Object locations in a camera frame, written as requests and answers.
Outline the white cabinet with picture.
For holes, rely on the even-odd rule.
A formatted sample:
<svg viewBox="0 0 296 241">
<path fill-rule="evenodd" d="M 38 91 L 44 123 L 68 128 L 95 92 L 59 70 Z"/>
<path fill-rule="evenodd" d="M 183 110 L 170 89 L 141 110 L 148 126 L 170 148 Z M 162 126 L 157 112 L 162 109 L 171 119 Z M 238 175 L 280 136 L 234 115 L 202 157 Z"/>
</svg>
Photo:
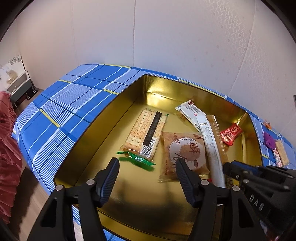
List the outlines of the white cabinet with picture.
<svg viewBox="0 0 296 241">
<path fill-rule="evenodd" d="M 10 100 L 14 109 L 25 99 L 30 100 L 38 93 L 20 54 L 1 65 L 1 91 L 11 95 Z"/>
</svg>

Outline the cracker pack with green ends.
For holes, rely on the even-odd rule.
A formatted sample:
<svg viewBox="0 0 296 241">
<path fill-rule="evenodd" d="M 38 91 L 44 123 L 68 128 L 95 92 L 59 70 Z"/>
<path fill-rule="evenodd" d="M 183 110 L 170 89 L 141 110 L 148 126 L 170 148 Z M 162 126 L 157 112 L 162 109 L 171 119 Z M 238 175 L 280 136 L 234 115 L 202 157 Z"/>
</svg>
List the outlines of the cracker pack with green ends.
<svg viewBox="0 0 296 241">
<path fill-rule="evenodd" d="M 149 108 L 142 110 L 117 154 L 147 166 L 154 166 L 154 155 L 167 118 L 167 113 Z"/>
</svg>

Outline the round pastry brown packet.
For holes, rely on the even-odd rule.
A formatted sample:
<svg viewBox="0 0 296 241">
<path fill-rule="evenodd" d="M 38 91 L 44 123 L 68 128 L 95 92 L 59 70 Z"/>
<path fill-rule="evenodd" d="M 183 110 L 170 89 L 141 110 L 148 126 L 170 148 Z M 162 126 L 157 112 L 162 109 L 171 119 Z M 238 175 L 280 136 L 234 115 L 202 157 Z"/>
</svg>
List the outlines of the round pastry brown packet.
<svg viewBox="0 0 296 241">
<path fill-rule="evenodd" d="M 177 179 L 176 161 L 181 158 L 190 170 L 208 175 L 206 149 L 201 133 L 162 133 L 164 147 L 163 164 L 159 182 Z"/>
</svg>

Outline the blue plaid tablecloth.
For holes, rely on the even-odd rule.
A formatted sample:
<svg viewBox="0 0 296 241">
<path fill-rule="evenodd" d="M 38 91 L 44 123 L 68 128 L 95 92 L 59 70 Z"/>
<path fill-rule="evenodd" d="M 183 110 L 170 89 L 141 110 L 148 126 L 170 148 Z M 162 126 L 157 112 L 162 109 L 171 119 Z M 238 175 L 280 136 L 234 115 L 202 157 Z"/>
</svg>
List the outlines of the blue plaid tablecloth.
<svg viewBox="0 0 296 241">
<path fill-rule="evenodd" d="M 257 134 L 261 165 L 275 164 L 263 140 L 267 128 L 256 114 L 216 90 L 177 76 L 119 65 L 80 65 L 61 77 L 30 103 L 16 119 L 13 137 L 34 175 L 48 192 L 57 186 L 55 174 L 91 123 L 117 95 L 145 75 L 192 84 L 224 97 L 245 110 Z M 137 166 L 147 166 L 125 155 Z"/>
</svg>

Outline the red patterned snack packet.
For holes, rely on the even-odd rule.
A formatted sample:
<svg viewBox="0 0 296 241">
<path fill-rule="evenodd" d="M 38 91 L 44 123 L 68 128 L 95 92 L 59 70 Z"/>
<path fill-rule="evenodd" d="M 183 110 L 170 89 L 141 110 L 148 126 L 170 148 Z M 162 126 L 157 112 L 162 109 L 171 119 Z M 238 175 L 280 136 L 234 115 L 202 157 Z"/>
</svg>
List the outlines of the red patterned snack packet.
<svg viewBox="0 0 296 241">
<path fill-rule="evenodd" d="M 229 128 L 223 130 L 220 132 L 220 135 L 222 137 L 222 141 L 228 145 L 232 146 L 234 143 L 234 140 L 243 132 L 241 127 L 237 125 L 236 123 L 232 123 Z"/>
</svg>

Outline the gold tin box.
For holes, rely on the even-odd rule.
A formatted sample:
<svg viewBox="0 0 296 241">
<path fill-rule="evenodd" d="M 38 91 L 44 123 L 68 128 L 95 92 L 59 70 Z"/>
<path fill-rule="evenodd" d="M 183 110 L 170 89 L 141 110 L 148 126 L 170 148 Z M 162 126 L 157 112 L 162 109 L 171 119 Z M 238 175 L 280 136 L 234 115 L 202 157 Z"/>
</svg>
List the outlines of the gold tin box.
<svg viewBox="0 0 296 241">
<path fill-rule="evenodd" d="M 261 165 L 257 134 L 245 110 L 195 85 L 145 75 L 117 95 L 91 123 L 55 174 L 55 184 L 81 185 L 106 168 L 145 108 L 167 115 L 165 132 L 195 132 L 194 126 L 176 111 L 188 100 L 215 116 L 220 130 L 232 123 L 242 128 L 234 144 L 226 149 L 229 161 Z M 197 211 L 186 201 L 179 182 L 159 182 L 163 155 L 163 143 L 159 143 L 153 167 L 137 166 L 119 156 L 120 170 L 110 199 L 98 211 L 108 231 L 126 240 L 188 238 Z"/>
</svg>

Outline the purple snack pouch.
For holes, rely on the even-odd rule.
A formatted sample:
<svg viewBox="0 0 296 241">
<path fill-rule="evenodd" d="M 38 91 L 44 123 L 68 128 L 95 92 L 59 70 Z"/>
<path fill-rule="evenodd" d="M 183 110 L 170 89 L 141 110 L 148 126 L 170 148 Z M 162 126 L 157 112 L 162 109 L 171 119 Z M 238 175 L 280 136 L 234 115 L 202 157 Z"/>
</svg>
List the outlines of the purple snack pouch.
<svg viewBox="0 0 296 241">
<path fill-rule="evenodd" d="M 275 150 L 276 149 L 276 144 L 275 144 L 275 140 L 274 138 L 267 132 L 263 133 L 263 137 L 264 137 L 264 143 L 265 145 L 271 149 L 271 150 Z"/>
</svg>

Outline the white sachet packet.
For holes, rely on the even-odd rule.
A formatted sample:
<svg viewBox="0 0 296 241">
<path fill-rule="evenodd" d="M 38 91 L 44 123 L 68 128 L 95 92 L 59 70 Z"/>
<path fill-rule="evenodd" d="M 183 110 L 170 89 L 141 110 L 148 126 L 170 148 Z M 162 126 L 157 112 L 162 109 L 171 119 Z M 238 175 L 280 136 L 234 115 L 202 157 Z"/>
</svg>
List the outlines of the white sachet packet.
<svg viewBox="0 0 296 241">
<path fill-rule="evenodd" d="M 198 132 L 201 132 L 197 117 L 206 116 L 206 114 L 197 108 L 192 100 L 180 104 L 175 110 L 180 112 L 198 130 Z"/>
</svg>

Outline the rice cracker clear pack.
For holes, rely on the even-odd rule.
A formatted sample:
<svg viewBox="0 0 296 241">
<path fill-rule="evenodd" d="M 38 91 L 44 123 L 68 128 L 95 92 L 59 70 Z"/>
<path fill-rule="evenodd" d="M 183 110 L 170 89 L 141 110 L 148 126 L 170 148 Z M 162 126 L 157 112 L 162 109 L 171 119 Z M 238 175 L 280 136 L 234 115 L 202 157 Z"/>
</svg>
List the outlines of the rice cracker clear pack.
<svg viewBox="0 0 296 241">
<path fill-rule="evenodd" d="M 288 156 L 287 156 L 287 153 L 285 151 L 285 148 L 284 148 L 284 145 L 283 145 L 282 141 L 281 140 L 276 140 L 275 141 L 275 146 L 276 146 L 276 150 L 277 150 L 277 152 L 278 152 L 278 154 L 280 156 L 280 160 L 282 162 L 282 165 L 287 166 L 290 163 L 290 161 L 288 159 Z"/>
</svg>

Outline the pink floral snack packet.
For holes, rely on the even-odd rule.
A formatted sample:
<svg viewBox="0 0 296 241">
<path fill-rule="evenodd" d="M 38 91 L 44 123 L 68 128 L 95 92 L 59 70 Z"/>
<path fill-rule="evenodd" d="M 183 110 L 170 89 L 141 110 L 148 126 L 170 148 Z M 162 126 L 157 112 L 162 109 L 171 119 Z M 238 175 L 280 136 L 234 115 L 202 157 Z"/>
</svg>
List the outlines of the pink floral snack packet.
<svg viewBox="0 0 296 241">
<path fill-rule="evenodd" d="M 278 153 L 277 150 L 272 150 L 273 152 L 273 156 L 274 156 L 274 159 L 275 159 L 275 163 L 276 163 L 276 166 L 277 167 L 282 167 L 282 161 L 280 159 L 280 155 Z"/>
</svg>

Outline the long brown white snack bar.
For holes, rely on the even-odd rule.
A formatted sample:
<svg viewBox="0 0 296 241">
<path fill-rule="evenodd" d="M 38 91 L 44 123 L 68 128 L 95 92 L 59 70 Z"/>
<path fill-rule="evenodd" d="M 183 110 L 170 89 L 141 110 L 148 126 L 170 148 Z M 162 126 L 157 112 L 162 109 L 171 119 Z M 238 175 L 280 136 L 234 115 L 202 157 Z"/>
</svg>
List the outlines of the long brown white snack bar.
<svg viewBox="0 0 296 241">
<path fill-rule="evenodd" d="M 223 164 L 228 162 L 228 157 L 216 118 L 214 115 L 199 115 L 197 122 L 206 147 L 212 183 L 217 187 L 230 188 L 233 180 L 223 173 Z"/>
</svg>

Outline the orange-ended clear candy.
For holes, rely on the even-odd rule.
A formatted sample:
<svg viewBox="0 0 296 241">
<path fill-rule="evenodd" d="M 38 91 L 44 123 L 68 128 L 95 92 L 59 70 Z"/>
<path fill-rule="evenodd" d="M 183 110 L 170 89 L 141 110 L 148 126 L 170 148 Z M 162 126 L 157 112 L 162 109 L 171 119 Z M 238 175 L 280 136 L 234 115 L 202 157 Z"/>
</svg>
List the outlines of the orange-ended clear candy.
<svg viewBox="0 0 296 241">
<path fill-rule="evenodd" d="M 271 124 L 270 124 L 270 122 L 269 122 L 269 121 L 267 121 L 267 120 L 264 120 L 263 124 L 264 124 L 264 126 L 265 126 L 267 129 L 269 129 L 269 130 L 271 130 L 271 129 L 272 129 L 272 127 L 271 127 Z"/>
</svg>

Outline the red ruffled fabric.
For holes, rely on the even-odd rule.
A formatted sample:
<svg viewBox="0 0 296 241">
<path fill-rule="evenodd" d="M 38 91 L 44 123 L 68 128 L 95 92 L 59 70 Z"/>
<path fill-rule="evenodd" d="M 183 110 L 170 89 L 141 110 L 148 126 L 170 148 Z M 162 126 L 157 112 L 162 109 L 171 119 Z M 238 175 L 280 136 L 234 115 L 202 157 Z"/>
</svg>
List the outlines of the red ruffled fabric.
<svg viewBox="0 0 296 241">
<path fill-rule="evenodd" d="M 19 185 L 23 161 L 16 140 L 12 137 L 16 113 L 10 101 L 10 94 L 1 92 L 1 220 L 8 224 L 11 208 L 14 206 L 16 188 Z"/>
</svg>

